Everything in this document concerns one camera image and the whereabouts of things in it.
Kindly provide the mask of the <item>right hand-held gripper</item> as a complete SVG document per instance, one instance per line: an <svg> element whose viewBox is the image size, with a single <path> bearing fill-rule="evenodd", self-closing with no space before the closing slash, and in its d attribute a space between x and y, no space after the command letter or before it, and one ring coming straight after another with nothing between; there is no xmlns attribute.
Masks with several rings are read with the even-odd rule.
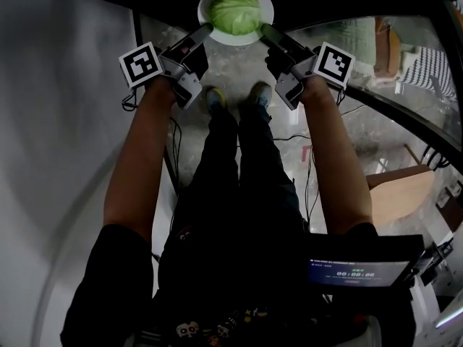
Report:
<svg viewBox="0 0 463 347"><path fill-rule="evenodd" d="M346 90L355 63L352 54L327 42L311 50L268 23L260 31L268 47L266 64L276 79L275 91L290 110L297 109L305 81L313 75L341 93Z"/></svg>

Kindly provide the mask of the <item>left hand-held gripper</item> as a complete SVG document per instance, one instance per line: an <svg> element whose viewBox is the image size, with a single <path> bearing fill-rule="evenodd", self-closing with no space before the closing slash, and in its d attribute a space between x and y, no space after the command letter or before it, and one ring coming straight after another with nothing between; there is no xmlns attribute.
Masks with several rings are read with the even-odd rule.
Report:
<svg viewBox="0 0 463 347"><path fill-rule="evenodd" d="M201 25L191 36L181 39L174 46L157 53L151 42L145 43L119 57L119 65L128 88L134 92L156 76L173 82L177 105L189 108L202 91L198 71L188 61L195 57L203 41L213 32L209 22Z"/></svg>

